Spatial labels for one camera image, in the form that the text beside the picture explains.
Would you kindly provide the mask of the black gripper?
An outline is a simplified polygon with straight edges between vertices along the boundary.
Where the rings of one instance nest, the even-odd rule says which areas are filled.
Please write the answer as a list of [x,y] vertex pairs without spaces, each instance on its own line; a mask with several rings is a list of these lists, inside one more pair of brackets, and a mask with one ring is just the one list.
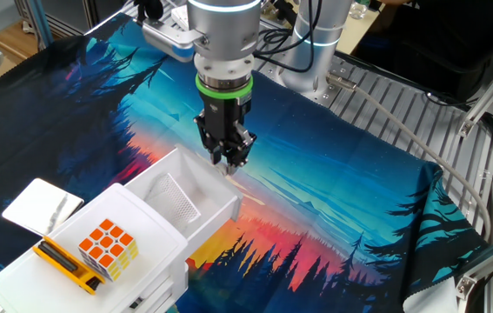
[[210,162],[217,165],[227,158],[227,168],[237,170],[248,162],[256,134],[244,128],[245,115],[251,109],[251,96],[219,99],[201,96],[203,111],[195,117],[203,146]]

